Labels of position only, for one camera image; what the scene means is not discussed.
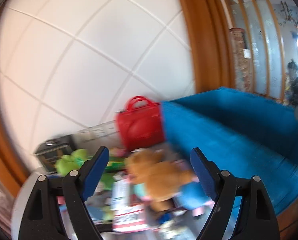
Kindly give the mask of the red white striped box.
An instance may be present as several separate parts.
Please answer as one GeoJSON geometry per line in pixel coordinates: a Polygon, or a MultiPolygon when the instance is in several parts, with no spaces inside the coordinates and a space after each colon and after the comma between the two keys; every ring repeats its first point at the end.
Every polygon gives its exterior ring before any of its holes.
{"type": "Polygon", "coordinates": [[[145,205],[134,193],[134,187],[128,178],[114,182],[111,210],[115,232],[131,233],[150,229],[145,205]]]}

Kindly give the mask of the blue plastic storage bin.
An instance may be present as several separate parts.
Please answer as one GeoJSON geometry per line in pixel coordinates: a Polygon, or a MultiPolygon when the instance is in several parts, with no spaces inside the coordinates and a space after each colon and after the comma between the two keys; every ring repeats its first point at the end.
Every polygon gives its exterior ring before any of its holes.
{"type": "Polygon", "coordinates": [[[161,104],[171,148],[189,160],[194,148],[234,176],[261,177],[274,211],[298,198],[298,121],[291,107],[230,88],[161,104]]]}

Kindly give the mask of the green plush toy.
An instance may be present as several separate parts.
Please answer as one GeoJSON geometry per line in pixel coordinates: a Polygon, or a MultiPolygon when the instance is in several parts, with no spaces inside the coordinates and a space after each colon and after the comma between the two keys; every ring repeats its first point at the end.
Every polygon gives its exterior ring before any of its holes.
{"type": "Polygon", "coordinates": [[[66,176],[72,170],[79,170],[80,167],[88,160],[87,149],[81,148],[73,151],[70,155],[62,155],[56,161],[55,168],[60,176],[66,176]]]}

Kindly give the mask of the black gift box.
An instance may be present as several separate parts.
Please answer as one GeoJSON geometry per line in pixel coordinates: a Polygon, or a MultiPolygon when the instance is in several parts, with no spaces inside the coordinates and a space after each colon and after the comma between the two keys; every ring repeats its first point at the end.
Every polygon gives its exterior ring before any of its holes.
{"type": "Polygon", "coordinates": [[[36,148],[34,155],[48,174],[54,174],[56,173],[56,161],[61,159],[63,155],[71,155],[76,149],[73,136],[65,135],[41,143],[36,148]]]}

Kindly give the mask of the blue pig plush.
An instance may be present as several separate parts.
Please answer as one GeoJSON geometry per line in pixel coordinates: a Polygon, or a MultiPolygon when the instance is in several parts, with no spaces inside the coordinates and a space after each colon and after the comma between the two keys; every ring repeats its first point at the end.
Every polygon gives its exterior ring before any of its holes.
{"type": "Polygon", "coordinates": [[[214,206],[214,201],[206,195],[201,184],[197,182],[182,186],[173,201],[176,207],[191,211],[193,217],[203,215],[207,207],[214,206]]]}

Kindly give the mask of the green medicine box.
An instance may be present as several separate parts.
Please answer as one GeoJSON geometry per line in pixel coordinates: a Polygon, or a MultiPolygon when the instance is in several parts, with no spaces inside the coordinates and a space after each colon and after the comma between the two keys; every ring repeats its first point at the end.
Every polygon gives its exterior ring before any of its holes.
{"type": "Polygon", "coordinates": [[[109,157],[105,172],[119,172],[125,169],[125,159],[120,157],[109,157]]]}

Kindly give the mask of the brown teddy bear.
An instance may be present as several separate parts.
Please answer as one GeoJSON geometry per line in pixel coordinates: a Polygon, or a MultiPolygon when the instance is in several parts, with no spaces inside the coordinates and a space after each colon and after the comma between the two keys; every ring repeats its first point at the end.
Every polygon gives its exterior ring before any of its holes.
{"type": "Polygon", "coordinates": [[[125,167],[134,185],[144,186],[145,197],[156,212],[170,210],[171,199],[182,186],[193,182],[196,175],[190,169],[181,168],[174,161],[164,160],[162,151],[142,148],[125,159],[125,167]]]}

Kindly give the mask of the red toy suitcase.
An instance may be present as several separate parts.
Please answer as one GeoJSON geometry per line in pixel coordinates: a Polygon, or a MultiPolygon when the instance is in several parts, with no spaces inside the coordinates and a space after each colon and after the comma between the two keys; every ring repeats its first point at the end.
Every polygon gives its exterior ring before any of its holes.
{"type": "Polygon", "coordinates": [[[117,113],[116,124],[122,143],[130,152],[165,141],[161,104],[144,96],[131,98],[125,109],[117,113]]]}

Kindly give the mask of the wall socket panel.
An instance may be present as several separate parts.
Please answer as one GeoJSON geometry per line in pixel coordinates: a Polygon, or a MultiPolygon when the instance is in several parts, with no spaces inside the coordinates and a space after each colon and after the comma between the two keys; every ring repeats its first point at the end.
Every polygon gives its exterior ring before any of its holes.
{"type": "Polygon", "coordinates": [[[88,127],[78,131],[74,139],[78,142],[87,142],[101,139],[118,132],[114,121],[105,122],[93,127],[88,127]]]}

